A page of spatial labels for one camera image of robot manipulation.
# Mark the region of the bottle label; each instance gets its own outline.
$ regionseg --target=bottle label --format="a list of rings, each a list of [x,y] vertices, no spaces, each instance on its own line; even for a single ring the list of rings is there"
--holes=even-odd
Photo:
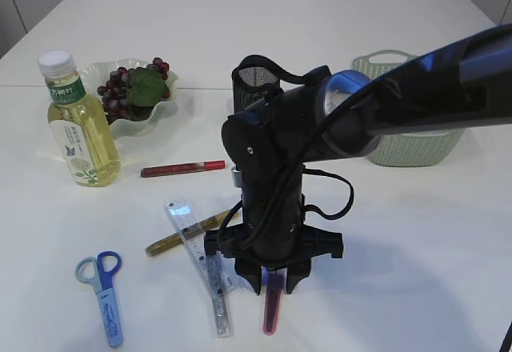
[[[71,104],[86,95],[86,90],[80,78],[67,86],[48,86],[48,89],[55,104]]]
[[[94,168],[86,137],[80,125],[65,120],[55,120],[50,123],[50,128],[74,180],[91,186],[98,184],[98,170]]]

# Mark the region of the black cable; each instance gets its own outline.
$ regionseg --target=black cable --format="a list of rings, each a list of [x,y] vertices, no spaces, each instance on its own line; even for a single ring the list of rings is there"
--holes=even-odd
[[[305,169],[303,173],[312,174],[314,176],[325,176],[327,178],[335,178],[336,180],[344,182],[350,188],[350,196],[348,202],[346,203],[345,207],[336,214],[326,214],[315,204],[308,204],[304,206],[305,212],[315,212],[316,214],[322,216],[325,220],[338,220],[339,218],[342,218],[343,216],[349,213],[350,208],[352,208],[352,204],[354,204],[354,188],[346,178],[343,178],[338,174],[330,174],[329,172],[325,172],[324,170]]]
[[[270,199],[269,205],[266,208],[266,211],[263,215],[260,223],[255,227],[253,233],[246,238],[241,244],[240,247],[242,249],[247,249],[252,246],[257,240],[260,239],[261,236],[264,235],[266,229],[268,228],[272,217],[274,216],[278,204],[280,203],[284,192],[290,181],[292,176],[296,172],[297,168],[303,163],[303,159],[307,154],[310,146],[320,138],[320,136],[334,123],[336,122],[340,116],[342,116],[345,112],[347,112],[353,106],[359,104],[364,98],[368,97],[374,91],[375,85],[370,83],[368,86],[360,89],[358,92],[353,94],[350,98],[342,102],[339,106],[333,110],[332,113],[328,114],[326,118],[322,120],[320,124],[315,128],[311,136],[308,137],[304,145],[297,152],[294,160],[291,164],[286,168],[284,175],[279,180],[278,186],[276,187],[272,198]]]
[[[224,232],[226,232],[226,227],[228,223],[231,221],[233,216],[238,212],[238,210],[242,208],[242,200],[236,203],[236,205],[231,208],[230,212],[227,214],[227,216],[222,220],[222,224],[217,230],[217,246],[220,249],[220,251],[224,251]]]
[[[502,347],[499,349],[499,352],[509,352],[510,348],[512,348],[512,323],[509,326],[509,330],[506,332]]]

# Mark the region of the yellow liquid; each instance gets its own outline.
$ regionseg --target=yellow liquid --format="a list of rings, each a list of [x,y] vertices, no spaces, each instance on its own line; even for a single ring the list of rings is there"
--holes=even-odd
[[[78,73],[64,78],[46,79],[49,86],[67,86],[78,79]],[[79,124],[87,141],[87,147],[98,172],[98,183],[77,182],[81,186],[106,186],[119,174],[121,162],[115,148],[110,127],[106,121],[101,102],[94,96],[86,96],[72,104],[50,104],[48,123],[66,120]]]

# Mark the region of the white bottle cap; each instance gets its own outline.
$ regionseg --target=white bottle cap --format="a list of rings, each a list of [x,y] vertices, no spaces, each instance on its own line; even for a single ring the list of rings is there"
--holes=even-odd
[[[63,78],[77,70],[67,50],[50,50],[39,57],[39,69],[45,78]]]

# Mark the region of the red pen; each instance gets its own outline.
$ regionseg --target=red pen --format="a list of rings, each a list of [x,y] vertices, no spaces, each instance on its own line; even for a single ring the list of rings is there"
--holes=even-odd
[[[141,178],[155,178],[168,174],[190,174],[192,172],[204,172],[205,170],[223,170],[226,162],[188,162],[186,164],[174,164],[171,166],[153,166],[141,170]]]

